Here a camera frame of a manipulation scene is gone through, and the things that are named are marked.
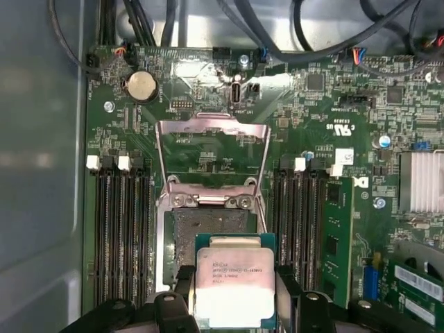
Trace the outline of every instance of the silver heatsink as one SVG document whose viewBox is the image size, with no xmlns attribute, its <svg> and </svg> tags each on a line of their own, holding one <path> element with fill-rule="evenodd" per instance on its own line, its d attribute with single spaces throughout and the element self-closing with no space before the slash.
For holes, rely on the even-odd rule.
<svg viewBox="0 0 444 333">
<path fill-rule="evenodd" d="M 400 210 L 444 212 L 444 154 L 401 154 Z"/>
</svg>

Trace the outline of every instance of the cable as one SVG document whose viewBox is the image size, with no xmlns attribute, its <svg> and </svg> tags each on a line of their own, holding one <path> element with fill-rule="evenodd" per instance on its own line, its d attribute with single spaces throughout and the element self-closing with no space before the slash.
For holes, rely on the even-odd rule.
<svg viewBox="0 0 444 333">
<path fill-rule="evenodd" d="M 149 46 L 156 46 L 153 31 L 151 30 L 150 24 L 146 18 L 144 8 L 142 7 L 139 0 L 132 0 L 134 13 L 139 19 L 140 25 L 142 27 L 142 33 Z"/>
<path fill-rule="evenodd" d="M 367 71 L 370 74 L 382 76 L 385 78 L 398 78 L 401 76 L 408 76 L 415 74 L 419 71 L 422 71 L 423 69 L 427 68 L 428 65 L 430 65 L 431 61 L 435 61 L 438 59 L 439 55 L 443 52 L 444 47 L 444 37 L 441 36 L 438 38 L 438 49 L 435 50 L 432 53 L 424 53 L 416 48 L 416 45 L 413 40 L 413 33 L 415 31 L 416 27 L 416 21 L 418 20 L 418 13 L 421 7 L 421 4 L 423 3 L 423 0 L 419 0 L 417 4 L 415 5 L 415 8 L 413 9 L 413 12 L 411 14 L 410 18 L 410 25 L 409 25 L 409 44 L 412 49 L 412 51 L 417 55 L 419 58 L 422 58 L 424 60 L 427 60 L 425 62 L 422 62 L 422 64 L 417 65 L 416 67 L 412 69 L 408 69 L 406 71 L 401 71 L 399 73 L 384 73 L 382 71 L 379 71 L 377 69 L 373 69 L 372 67 L 369 67 L 363 63 L 359 63 L 359 67 L 362 68 L 364 71 Z"/>
<path fill-rule="evenodd" d="M 147 46 L 148 42 L 144 39 L 144 33 L 142 31 L 142 27 L 140 26 L 140 22 L 137 18 L 137 15 L 134 11 L 133 5 L 130 0 L 123 0 L 125 4 L 126 12 L 128 13 L 128 17 L 130 19 L 130 24 L 133 26 L 134 34 L 136 35 L 136 40 L 141 46 Z"/>
<path fill-rule="evenodd" d="M 160 38 L 160 46 L 171 46 L 173 39 L 174 23 L 176 21 L 176 0 L 166 0 L 165 25 Z"/>
<path fill-rule="evenodd" d="M 384 17 L 375 10 L 370 3 L 370 0 L 359 0 L 359 3 L 361 4 L 362 11 L 371 21 L 377 22 Z M 411 48 L 409 46 L 409 32 L 406 29 L 396 22 L 388 22 L 384 28 L 395 33 L 402 40 L 407 53 L 411 53 Z"/>
<path fill-rule="evenodd" d="M 264 47 L 262 42 L 257 38 L 257 36 L 250 30 L 247 25 L 245 25 L 236 13 L 229 7 L 225 0 L 216 0 L 221 10 L 227 15 L 230 21 L 241 29 L 258 47 Z"/>
<path fill-rule="evenodd" d="M 108 11 L 106 12 L 106 38 L 108 45 L 116 44 L 116 0 L 107 0 Z"/>
<path fill-rule="evenodd" d="M 416 45 L 415 41 L 413 39 L 415 28 L 416 28 L 416 22 L 418 21 L 418 13 L 421 8 L 421 5 L 424 4 L 423 0 L 419 0 L 413 9 L 413 12 L 411 14 L 410 24 L 409 24 L 409 45 L 411 50 L 413 51 L 413 54 L 417 56 L 418 58 L 421 58 L 423 60 L 430 60 L 430 61 L 436 61 L 439 60 L 441 57 L 442 50 L 439 47 L 438 51 L 426 53 L 422 52 Z"/>
<path fill-rule="evenodd" d="M 55 36 L 57 37 L 57 41 L 59 42 L 60 46 L 62 47 L 62 49 L 65 51 L 65 53 L 67 54 L 68 58 L 78 67 L 80 67 L 83 71 L 86 71 L 88 73 L 100 73 L 101 71 L 103 71 L 104 69 L 108 68 L 113 62 L 114 60 L 116 60 L 116 56 L 112 57 L 111 59 L 109 59 L 108 61 L 105 62 L 105 64 L 103 64 L 100 67 L 90 67 L 85 65 L 84 63 L 82 63 L 74 54 L 74 52 L 71 50 L 71 48 L 69 47 L 62 29 L 60 27 L 60 22 L 58 21 L 58 17 L 57 17 L 57 12 L 56 12 L 56 0 L 48 0 L 48 14 L 49 14 L 49 19 L 51 20 L 51 25 L 53 27 Z"/>
<path fill-rule="evenodd" d="M 375 24 L 367 28 L 366 30 L 358 33 L 357 35 L 345 40 L 342 43 L 328 47 L 326 49 L 314 52 L 307 52 L 301 54 L 288 54 L 283 53 L 278 49 L 274 41 L 270 38 L 264 27 L 258 20 L 254 10 L 251 8 L 250 2 L 247 0 L 234 0 L 234 3 L 241 13 L 241 16 L 250 27 L 250 29 L 256 34 L 256 36 L 264 43 L 264 46 L 279 60 L 288 62 L 291 64 L 297 64 L 301 62 L 313 62 L 329 56 L 334 53 L 338 53 L 348 47 L 354 46 L 363 40 L 366 40 L 371 35 L 375 34 L 379 29 L 385 26 L 388 22 L 391 22 L 401 12 L 404 12 L 409 6 L 411 6 L 417 0 L 404 0 L 391 12 L 385 15 L 382 19 L 378 20 Z"/>
<path fill-rule="evenodd" d="M 304 51 L 313 51 L 312 47 L 307 41 L 307 38 L 305 38 L 304 31 L 302 29 L 302 22 L 300 17 L 300 10 L 302 8 L 302 2 L 304 0 L 294 0 L 293 4 L 293 25 L 294 25 L 294 32 L 296 33 L 296 37 L 298 38 L 298 41 L 300 45 L 302 46 L 302 49 Z"/>
<path fill-rule="evenodd" d="M 106 45 L 107 41 L 107 22 L 106 14 L 108 11 L 108 0 L 99 1 L 99 45 Z"/>
</svg>

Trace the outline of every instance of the integrated circuit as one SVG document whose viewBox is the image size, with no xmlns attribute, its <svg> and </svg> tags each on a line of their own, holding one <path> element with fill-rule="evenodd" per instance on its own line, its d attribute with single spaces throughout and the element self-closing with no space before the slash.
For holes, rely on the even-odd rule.
<svg viewBox="0 0 444 333">
<path fill-rule="evenodd" d="M 387 104 L 402 104 L 404 88 L 394 85 L 387 87 Z"/>
<path fill-rule="evenodd" d="M 325 249 L 329 254 L 336 255 L 338 253 L 338 239 L 332 236 L 327 236 Z"/>
<path fill-rule="evenodd" d="M 339 192 L 341 186 L 338 184 L 329 184 L 327 190 L 327 200 L 332 203 L 339 203 Z"/>
<path fill-rule="evenodd" d="M 324 75 L 322 74 L 310 74 L 307 78 L 307 90 L 324 90 Z"/>
</svg>

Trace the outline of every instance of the white slot latch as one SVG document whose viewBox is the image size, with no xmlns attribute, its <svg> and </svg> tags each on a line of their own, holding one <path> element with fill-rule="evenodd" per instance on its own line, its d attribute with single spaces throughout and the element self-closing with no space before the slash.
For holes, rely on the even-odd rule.
<svg viewBox="0 0 444 333">
<path fill-rule="evenodd" d="M 131 170 L 131 160 L 128 156 L 119 156 L 119 161 L 117 162 L 117 167 L 122 171 Z"/>
<path fill-rule="evenodd" d="M 89 170 L 99 170 L 101 168 L 100 157 L 97 155 L 88 155 L 86 157 L 86 167 Z"/>
<path fill-rule="evenodd" d="M 307 168 L 307 162 L 305 157 L 297 157 L 294 159 L 294 171 L 305 171 Z"/>
</svg>

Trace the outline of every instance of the metal bracket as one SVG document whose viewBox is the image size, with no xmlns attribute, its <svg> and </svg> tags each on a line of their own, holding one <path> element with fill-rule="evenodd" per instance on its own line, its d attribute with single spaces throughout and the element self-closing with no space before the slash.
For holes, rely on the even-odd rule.
<svg viewBox="0 0 444 333">
<path fill-rule="evenodd" d="M 264 175 L 266 156 L 270 145 L 271 130 L 267 125 L 254 123 L 239 123 L 236 117 L 226 113 L 201 112 L 187 121 L 161 120 L 156 123 L 155 134 L 157 149 L 159 150 L 160 168 L 162 179 L 167 193 L 170 192 L 168 183 L 168 172 L 164 158 L 164 147 L 162 136 L 173 133 L 205 133 L 208 130 L 219 130 L 225 135 L 253 136 L 264 140 L 264 154 L 262 156 L 259 175 L 257 177 L 254 196 L 261 188 L 262 176 Z"/>
<path fill-rule="evenodd" d="M 170 192 L 164 191 L 156 202 L 156 291 L 169 290 L 169 286 L 163 284 L 165 212 L 181 207 L 198 207 L 202 204 L 249 210 L 251 213 L 256 214 L 259 220 L 257 231 L 266 232 L 262 194 L 259 191 L 256 196 L 254 195 L 257 186 L 255 179 L 248 178 L 243 186 L 224 186 L 220 189 L 209 189 L 200 184 L 181 184 L 175 176 L 170 176 L 167 182 Z"/>
<path fill-rule="evenodd" d="M 271 131 L 267 125 L 239 123 L 230 114 L 198 113 L 188 121 L 162 120 L 156 123 L 157 149 L 159 150 L 160 167 L 164 187 L 157 200 L 157 242 L 156 242 L 156 291 L 169 290 L 163 284 L 164 264 L 164 215 L 175 208 L 198 207 L 199 205 L 222 205 L 225 208 L 250 210 L 258 215 L 261 227 L 260 232 L 266 232 L 264 199 L 262 197 L 261 182 L 264 175 L 266 157 L 270 144 Z M 249 177 L 243 186 L 227 185 L 220 189 L 206 188 L 200 184 L 180 184 L 176 176 L 169 176 L 164 158 L 163 135 L 172 133 L 205 133 L 208 130 L 218 130 L 226 135 L 246 135 L 264 140 L 264 154 L 262 156 L 259 175 Z"/>
</svg>

